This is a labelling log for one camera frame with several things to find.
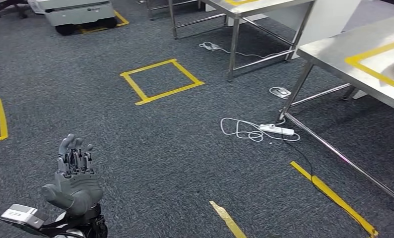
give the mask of white robot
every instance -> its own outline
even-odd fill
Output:
[[[105,0],[29,0],[35,13],[44,14],[58,33],[72,34],[76,25],[98,22],[106,28],[117,26],[114,9]]]

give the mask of white power strip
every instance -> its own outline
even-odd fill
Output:
[[[261,124],[259,129],[262,131],[283,134],[283,135],[294,135],[295,134],[295,131],[292,129],[278,127],[278,126],[275,126],[274,124],[268,124],[268,125]]]
[[[223,122],[225,120],[230,120],[234,121],[235,124],[235,131],[232,132],[226,132],[225,129],[223,128]],[[264,136],[268,136],[271,139],[276,139],[276,140],[285,140],[285,141],[299,141],[301,137],[295,133],[294,130],[292,129],[287,129],[287,128],[281,128],[276,125],[282,125],[285,123],[285,119],[283,119],[282,122],[276,123],[276,124],[261,124],[257,125],[249,121],[245,120],[238,120],[238,119],[233,119],[233,118],[223,118],[220,120],[220,129],[222,130],[223,134],[225,135],[236,135],[236,137],[240,139],[250,139],[255,142],[262,142],[264,140]],[[240,130],[240,125],[241,124],[246,124],[250,125],[256,130],[253,131],[245,131],[245,130]],[[282,134],[282,135],[288,135],[288,136],[294,136],[294,138],[283,138],[282,137],[274,137],[268,134],[268,132],[276,133],[276,134]]]

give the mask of electrical cord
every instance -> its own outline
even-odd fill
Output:
[[[232,133],[225,132],[225,129],[223,128],[223,122],[225,120],[236,121],[235,132],[232,132]],[[254,127],[257,130],[254,130],[254,131],[240,131],[239,127],[240,127],[240,124],[242,124],[242,123],[243,124],[248,124],[248,125]],[[285,123],[285,121],[280,122],[280,123],[276,123],[276,124],[270,124],[270,125],[275,126],[275,125],[281,125],[283,123]],[[222,129],[223,134],[225,134],[225,135],[236,135],[240,139],[250,139],[250,140],[255,141],[255,142],[262,142],[264,140],[264,136],[265,135],[270,137],[271,139],[292,141],[292,142],[295,142],[295,141],[298,141],[298,140],[301,139],[301,137],[298,134],[296,134],[296,133],[295,133],[295,135],[297,136],[296,139],[285,139],[285,138],[283,138],[283,134],[282,134],[282,138],[274,137],[274,136],[271,136],[271,135],[267,134],[267,132],[260,130],[260,126],[262,126],[262,125],[257,125],[257,124],[254,124],[252,122],[249,122],[249,121],[238,120],[238,119],[234,119],[234,118],[223,118],[222,120],[220,120],[220,128]]]
[[[213,51],[214,52],[214,51],[217,51],[217,50],[221,50],[221,51],[224,51],[225,53],[230,54],[229,51],[227,51],[224,48],[222,48],[222,47],[220,47],[220,46],[218,46],[216,44],[213,44],[212,42],[209,42],[209,41],[203,42],[203,43],[199,44],[198,46],[200,46],[202,48],[205,48],[205,49],[207,49],[209,51]],[[236,53],[239,54],[239,55],[242,55],[242,56],[255,56],[255,57],[259,57],[261,59],[265,59],[265,58],[270,57],[270,56],[278,55],[278,54],[281,54],[281,53],[284,53],[284,52],[293,52],[293,51],[296,51],[296,50],[285,50],[285,51],[282,51],[282,52],[279,52],[279,53],[273,53],[273,54],[270,54],[270,55],[267,55],[267,56],[264,56],[264,57],[263,56],[259,56],[259,55],[254,55],[254,54],[246,55],[246,54],[243,54],[243,53],[240,53],[240,52],[236,52]]]
[[[77,234],[67,233],[67,232],[60,233],[60,235],[61,236],[65,236],[65,237],[84,238],[84,237],[79,236]]]
[[[348,210],[346,210],[343,206],[341,206],[340,204],[338,204],[337,202],[335,202],[331,197],[329,197],[325,192],[323,192],[321,189],[319,189],[319,188],[315,185],[315,183],[313,182],[313,176],[315,176],[315,175],[314,175],[314,168],[313,168],[313,165],[311,164],[310,160],[307,158],[307,156],[305,156],[305,154],[302,153],[302,152],[301,152],[298,148],[296,148],[294,145],[292,145],[291,143],[287,142],[287,141],[283,138],[283,133],[282,133],[282,139],[283,139],[283,141],[284,141],[287,145],[289,145],[289,146],[292,147],[294,150],[296,150],[300,155],[302,155],[302,157],[303,157],[303,158],[305,159],[305,161],[308,163],[308,165],[309,165],[309,167],[310,167],[310,182],[311,182],[311,184],[313,185],[313,187],[314,187],[317,191],[319,191],[321,194],[323,194],[325,197],[327,197],[330,201],[332,201],[334,204],[336,204],[337,206],[341,207],[347,214],[349,214],[349,216],[351,216],[351,217],[356,221],[356,223],[359,224],[359,226],[361,226],[361,227],[363,228],[361,222],[360,222],[356,217],[352,216],[352,214],[350,214]]]

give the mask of yellow tape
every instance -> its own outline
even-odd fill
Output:
[[[391,43],[391,44],[385,45],[385,46],[381,46],[381,47],[372,49],[370,51],[366,51],[364,53],[360,53],[358,55],[347,57],[347,58],[344,59],[344,61],[346,63],[350,64],[351,66],[353,66],[353,67],[355,67],[357,69],[360,69],[360,70],[364,71],[365,73],[367,73],[367,74],[369,74],[369,75],[371,75],[373,77],[376,77],[380,81],[382,81],[382,82],[394,87],[394,80],[392,80],[391,78],[386,77],[386,76],[384,76],[384,75],[382,75],[382,74],[380,74],[380,73],[378,73],[378,72],[376,72],[376,71],[374,71],[374,70],[362,65],[361,63],[359,63],[361,60],[364,60],[364,59],[369,58],[371,56],[378,55],[380,53],[389,51],[391,49],[394,49],[394,42]]]
[[[4,140],[8,137],[7,131],[7,120],[5,119],[4,108],[0,99],[0,140]]]
[[[302,175],[304,175],[308,180],[317,186],[321,191],[323,191],[330,199],[341,206],[353,219],[355,219],[359,224],[374,238],[378,235],[371,224],[369,224],[363,217],[361,217],[355,210],[353,210],[343,199],[341,199],[333,190],[331,190],[323,181],[321,181],[317,176],[311,176],[311,174],[301,166],[299,166],[295,161],[290,163],[296,170],[298,170]]]
[[[238,227],[235,221],[229,216],[228,212],[225,208],[220,207],[213,201],[209,201],[210,204],[213,206],[214,210],[219,214],[220,218],[225,221],[226,225],[228,226],[229,230],[234,234],[236,238],[247,238],[242,230]]]
[[[134,82],[134,80],[128,74],[122,73],[120,75],[126,79],[126,81],[130,84],[130,86],[134,89],[134,91],[138,94],[138,96],[143,101],[148,99],[148,97],[143,93],[140,87]]]
[[[156,96],[152,96],[152,97],[147,97],[146,94],[140,89],[140,87],[134,82],[134,80],[131,78],[131,74],[137,73],[137,72],[141,72],[141,71],[145,71],[151,68],[155,68],[155,67],[159,67],[168,63],[172,63],[179,71],[181,71],[185,76],[187,76],[192,82],[193,84],[181,87],[181,88],[177,88],[171,91],[168,91],[166,93],[161,93],[158,94]],[[141,67],[141,68],[137,68],[137,69],[133,69],[124,73],[121,73],[120,76],[124,77],[124,79],[129,83],[129,85],[133,88],[133,90],[138,94],[138,96],[141,98],[140,102],[135,103],[136,105],[143,105],[146,103],[150,103],[152,101],[155,101],[157,99],[172,95],[172,94],[176,94],[185,90],[188,90],[190,88],[194,88],[200,85],[203,85],[204,82],[199,81],[196,77],[194,77],[194,75],[192,75],[188,70],[186,70],[182,65],[180,65],[177,62],[177,59],[169,59],[169,60],[165,60],[159,63],[155,63],[155,64],[151,64],[145,67]]]
[[[238,6],[238,5],[242,5],[242,4],[254,2],[254,1],[258,1],[258,0],[243,0],[243,1],[225,0],[225,2],[227,2],[231,5],[234,5],[234,6]]]
[[[121,23],[118,23],[117,26],[124,26],[129,24],[130,22],[127,21],[123,16],[121,16],[117,11],[114,10],[115,16],[118,17],[118,19],[121,21]]]
[[[167,63],[173,63],[175,61],[176,61],[176,59],[169,59],[169,60],[162,61],[162,62],[159,62],[159,63],[151,64],[151,65],[144,66],[144,67],[137,68],[137,69],[133,69],[133,70],[124,72],[123,74],[138,73],[138,72],[145,71],[145,70],[148,70],[148,69],[151,69],[151,68],[156,68],[156,67],[162,66],[162,65],[167,64]]]
[[[117,27],[118,27],[118,26],[124,26],[124,25],[127,25],[127,24],[130,23],[129,21],[127,21],[123,16],[121,16],[121,15],[120,15],[117,11],[115,11],[115,10],[114,10],[114,14],[115,14],[115,16],[121,21],[121,23],[118,23],[118,24],[117,24]],[[100,28],[96,28],[96,29],[87,30],[87,29],[82,28],[80,25],[78,26],[78,28],[80,29],[80,31],[81,31],[82,34],[85,34],[85,33],[92,33],[92,32],[102,31],[102,30],[106,30],[106,29],[107,29],[107,28],[105,28],[105,27],[100,27]]]

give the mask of robotic hand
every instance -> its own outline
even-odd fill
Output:
[[[55,222],[36,208],[13,204],[0,220],[44,237],[106,238],[108,229],[98,203],[103,196],[99,178],[92,168],[92,145],[82,153],[83,140],[69,134],[59,148],[55,183],[42,187],[45,199],[66,212]]]
[[[82,154],[83,140],[69,134],[59,149],[58,171],[55,184],[42,187],[45,199],[70,216],[82,216],[94,207],[103,196],[98,177],[92,168],[92,145]]]

